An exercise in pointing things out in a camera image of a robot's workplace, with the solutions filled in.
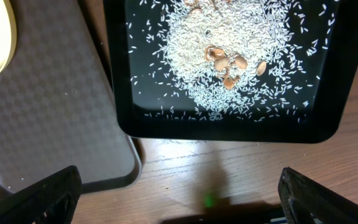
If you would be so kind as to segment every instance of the wooden table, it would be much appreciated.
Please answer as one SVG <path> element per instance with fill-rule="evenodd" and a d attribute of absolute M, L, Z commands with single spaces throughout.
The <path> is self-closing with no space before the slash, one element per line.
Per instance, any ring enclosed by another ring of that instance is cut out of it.
<path fill-rule="evenodd" d="M 103 1 L 80 2 L 96 42 L 103 43 L 97 47 L 108 58 Z M 278 204 L 278 178 L 288 166 L 358 204 L 358 70 L 337 133 L 320 144 L 139 142 L 140 180 L 128 189 L 81 196 L 73 223 L 158 223 L 201 212 L 206 192 L 231 203 Z"/>

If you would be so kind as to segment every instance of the seed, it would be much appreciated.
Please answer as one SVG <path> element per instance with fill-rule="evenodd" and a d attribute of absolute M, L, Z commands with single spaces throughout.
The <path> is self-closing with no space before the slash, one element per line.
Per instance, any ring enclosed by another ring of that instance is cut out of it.
<path fill-rule="evenodd" d="M 260 76 L 262 75 L 266 70 L 266 62 L 262 61 L 259 63 L 258 68 L 256 69 L 256 73 Z"/>
<path fill-rule="evenodd" d="M 227 57 L 221 57 L 221 58 L 215 60 L 214 66 L 215 66 L 216 70 L 220 71 L 224 67 L 226 67 L 228 64 L 229 64 L 229 59 Z"/>
<path fill-rule="evenodd" d="M 237 56 L 236 59 L 234 59 L 234 63 L 239 67 L 240 69 L 246 69 L 248 67 L 248 62 L 245 58 L 241 56 Z"/>

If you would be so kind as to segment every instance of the black tray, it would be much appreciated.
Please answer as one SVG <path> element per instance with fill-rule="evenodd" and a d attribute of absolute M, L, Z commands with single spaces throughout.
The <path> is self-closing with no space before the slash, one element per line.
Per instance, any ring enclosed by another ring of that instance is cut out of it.
<path fill-rule="evenodd" d="M 303 68 L 308 73 L 303 78 L 297 78 L 295 82 L 303 83 L 308 80 L 314 88 L 305 91 L 305 97 L 302 99 L 295 94 L 285 97 L 295 101 L 296 105 L 302 105 L 301 102 L 307 99 L 310 105 L 297 109 L 299 117 L 294 118 L 292 111 L 287 115 L 289 108 L 280 107 L 280 117 L 264 119 L 257 123 L 254 119 L 238 119 L 236 114 L 229 113 L 220 121 L 200 121 L 203 116 L 195 116 L 196 104 L 192 99 L 183 96 L 171 97 L 175 87 L 156 84 L 167 80 L 162 72 L 167 72 L 169 67 L 164 67 L 158 77 L 152 78 L 148 75 L 153 71 L 149 64 L 158 62 L 156 58 L 151 57 L 151 52 L 158 49 L 155 46 L 160 43 L 145 43 L 147 32 L 141 31 L 147 30 L 147 18 L 150 19 L 152 27 L 157 27 L 159 22 L 160 13 L 150 9 L 150 3 L 151 1 L 148 2 L 148 7 L 144 7 L 139 5 L 139 1 L 104 1 L 117 118 L 125 133 L 138 138 L 315 143 L 329 139 L 336 132 L 358 66 L 357 1 L 302 2 L 303 10 L 307 9 L 308 14 L 314 14 L 307 18 L 307 26 L 310 30 L 315 30 L 316 35 L 307 38 L 295 35 L 292 43 L 310 43 L 316 38 L 322 42 L 324 39 L 319 35 L 326 35 L 326 21 L 332 12 L 335 13 L 336 19 L 330 34 L 326 36 L 329 39 L 328 50 L 322 50 L 320 44 L 316 56 L 311 57 L 313 59 L 306 57 L 306 53 L 296 55 L 304 61 Z M 319 17 L 322 3 L 327 5 L 327 12 Z M 127 22 L 132 23 L 131 29 L 127 29 Z M 299 26 L 291 24 L 290 31 L 300 33 Z M 137 46 L 135 55 L 128 53 L 132 45 Z M 131 81 L 133 76 L 137 76 L 137 85 Z M 268 75 L 260 78 L 260 84 L 269 82 L 269 78 L 274 81 L 274 77 Z M 169 95 L 162 100 L 164 93 Z M 169 113 L 169 119 L 165 118 L 166 115 L 155 117 L 155 114 L 161 112 L 161 106 Z M 178 119 L 171 119 L 171 106 L 175 107 L 172 118 Z M 256 107 L 251 108 L 254 114 L 258 113 Z M 150 113 L 152 118 L 144 115 Z M 197 119 L 189 120 L 188 116 Z"/>

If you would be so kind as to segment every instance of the gray textured mat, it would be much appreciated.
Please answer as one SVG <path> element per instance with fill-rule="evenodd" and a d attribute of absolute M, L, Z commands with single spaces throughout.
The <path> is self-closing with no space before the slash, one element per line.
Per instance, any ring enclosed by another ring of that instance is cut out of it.
<path fill-rule="evenodd" d="M 0 74 L 0 184 L 15 192 L 69 165 L 83 183 L 139 175 L 77 2 L 11 2 L 18 38 Z"/>

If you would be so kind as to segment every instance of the seed husk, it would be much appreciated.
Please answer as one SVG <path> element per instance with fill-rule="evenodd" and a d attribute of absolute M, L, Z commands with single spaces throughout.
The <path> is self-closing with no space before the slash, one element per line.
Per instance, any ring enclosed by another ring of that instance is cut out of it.
<path fill-rule="evenodd" d="M 224 50 L 220 49 L 220 48 L 215 48 L 209 51 L 209 56 L 211 56 L 211 58 L 213 59 L 219 59 L 224 57 Z"/>
<path fill-rule="evenodd" d="M 231 78 L 229 76 L 225 77 L 223 80 L 223 85 L 227 90 L 231 90 L 236 85 L 236 82 L 240 79 L 240 77 L 236 76 L 235 78 Z"/>
<path fill-rule="evenodd" d="M 212 59 L 210 58 L 210 56 L 209 56 L 209 50 L 211 49 L 211 48 L 213 48 L 214 46 L 212 46 L 212 45 L 209 45 L 208 47 L 206 47 L 205 48 L 205 60 L 206 61 L 211 61 Z"/>
<path fill-rule="evenodd" d="M 259 63 L 258 68 L 256 69 L 256 74 L 258 74 L 258 76 L 261 76 L 266 70 L 266 62 L 262 61 Z"/>
<path fill-rule="evenodd" d="M 189 12 L 188 16 L 196 15 L 196 14 L 200 14 L 200 13 L 203 13 L 203 11 L 200 8 L 195 8 Z"/>
<path fill-rule="evenodd" d="M 198 0 L 194 0 L 194 1 L 185 0 L 186 6 L 194 6 L 195 4 L 198 4 Z"/>

